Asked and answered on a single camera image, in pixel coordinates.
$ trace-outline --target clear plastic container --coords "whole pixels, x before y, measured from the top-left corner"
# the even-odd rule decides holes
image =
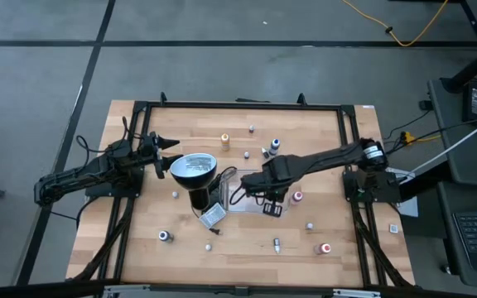
[[[263,212],[265,204],[271,204],[271,201],[267,199],[256,199],[253,197],[244,196],[237,204],[231,205],[229,200],[233,195],[233,192],[236,191],[238,187],[240,187],[240,178],[243,175],[248,175],[258,172],[256,170],[236,170],[230,172],[227,176],[223,176],[222,180],[220,181],[219,187],[219,195],[221,202],[224,202],[224,208],[228,212],[236,212],[236,213],[249,213],[249,214],[265,214]],[[282,208],[281,215],[283,215],[290,205],[290,200],[292,195],[295,191],[298,191],[298,187],[295,185],[291,185],[287,193],[285,194],[285,198],[282,203],[276,203],[276,206],[280,206]],[[241,195],[244,194],[244,189],[241,189],[235,194],[233,200],[236,201],[240,198]]]

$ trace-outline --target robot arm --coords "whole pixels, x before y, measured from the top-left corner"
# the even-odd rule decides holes
[[[159,149],[167,149],[180,143],[167,140],[151,132],[142,136],[141,146],[132,151],[127,140],[119,140],[108,146],[102,156],[95,157],[87,165],[46,175],[34,185],[34,201],[44,207],[58,201],[70,192],[83,190],[102,183],[122,185],[130,183],[132,168],[154,164],[157,177],[164,178],[163,171],[168,171],[172,162],[182,157],[162,157]]]
[[[373,184],[374,172],[388,167],[388,160],[379,142],[360,139],[309,156],[276,156],[264,163],[262,172],[243,176],[241,186],[246,195],[262,193],[268,200],[282,202],[288,187],[304,175],[347,165],[356,165],[363,172],[359,185],[364,188]]]

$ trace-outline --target yellow cord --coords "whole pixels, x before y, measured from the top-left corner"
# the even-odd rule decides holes
[[[431,141],[431,140],[438,139],[438,138],[440,138],[440,137],[441,137],[441,135],[435,136],[435,137],[428,137],[428,138],[426,138],[426,139],[418,139],[417,142],[428,142],[428,141]]]
[[[356,8],[353,4],[349,3],[347,0],[342,0],[343,2],[345,2],[345,4],[349,5],[350,7],[352,7],[357,13],[359,13],[360,15],[362,15],[362,17],[365,17],[371,21],[375,21],[377,22],[378,24],[384,26],[386,29],[389,28],[388,25],[384,24],[383,22],[381,22],[380,20],[377,20],[376,18],[374,17],[371,17],[371,16],[368,16],[366,15],[365,13],[361,12],[358,8]],[[426,27],[424,27],[424,29],[421,31],[421,33],[419,33],[419,35],[417,37],[415,37],[415,39],[412,41],[412,42],[409,42],[407,44],[403,44],[402,42],[400,42],[400,40],[395,36],[395,34],[393,33],[393,30],[391,30],[389,32],[389,35],[400,45],[400,46],[404,46],[404,47],[408,47],[408,46],[411,46],[413,45],[414,43],[416,43],[419,38],[421,38],[425,33],[426,31],[428,30],[428,28],[430,28],[431,24],[437,19],[437,17],[441,14],[441,12],[443,11],[443,8],[445,8],[445,5],[448,3],[449,0],[445,0],[443,2],[443,4],[441,5],[441,7],[439,7],[439,10],[437,11],[436,15],[430,20],[430,22],[428,23],[428,25],[426,25]]]

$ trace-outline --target wooden tabletop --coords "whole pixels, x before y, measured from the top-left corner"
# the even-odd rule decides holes
[[[132,108],[133,101],[112,102],[102,148],[123,135],[121,118],[125,116],[129,121]],[[380,140],[374,107],[355,106],[355,109],[361,137]],[[346,123],[348,136],[351,136],[349,122]],[[248,132],[250,125],[256,128],[253,134]],[[149,130],[181,141],[165,150],[164,156],[209,153],[218,160],[218,172],[228,166],[260,169],[264,162],[260,147],[267,147],[273,138],[281,140],[279,154],[303,156],[340,146],[336,113],[329,111],[153,108]],[[222,133],[230,135],[229,151],[221,150]],[[248,160],[243,158],[245,151],[250,153]],[[142,193],[135,203],[122,281],[362,286],[352,215],[342,187],[342,170],[340,167],[317,172],[296,182],[295,187],[301,189],[304,199],[279,219],[261,214],[228,214],[215,226],[222,232],[217,236],[192,214],[187,191],[170,173],[159,180],[153,166],[147,166]],[[180,194],[179,199],[172,197],[173,191]],[[112,198],[100,198],[83,212],[68,277],[80,273],[103,244],[112,203]],[[373,206],[382,249],[402,276],[413,283],[398,214],[386,204]],[[314,224],[312,231],[305,230],[309,222]],[[396,224],[399,233],[390,233],[389,224]],[[174,234],[174,242],[159,241],[157,236],[161,230]],[[274,251],[274,238],[281,241],[279,255]],[[318,243],[329,243],[331,253],[316,256],[312,248]],[[211,252],[205,251],[206,244],[212,245]],[[376,282],[373,254],[367,249],[372,281]],[[116,252],[114,247],[107,276],[113,275]]]

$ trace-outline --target white cable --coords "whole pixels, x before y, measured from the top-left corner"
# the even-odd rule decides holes
[[[459,146],[462,142],[466,141],[469,137],[472,137],[474,136],[475,134],[477,133],[477,128],[476,130],[474,130],[473,132],[469,133],[468,135],[466,135],[465,137],[463,137],[462,139],[460,139],[456,144],[450,146],[450,148],[444,150],[443,152],[441,152],[440,154],[438,154],[436,157],[430,159],[429,161],[423,163],[422,165],[416,167],[415,169],[411,170],[409,173],[407,173],[408,175],[414,175],[415,174],[415,171],[417,170],[420,170],[422,169],[423,167],[431,164],[432,162],[434,162],[435,160],[437,160],[439,157],[441,156],[444,156],[446,153],[454,150],[454,148],[456,148],[457,146]]]

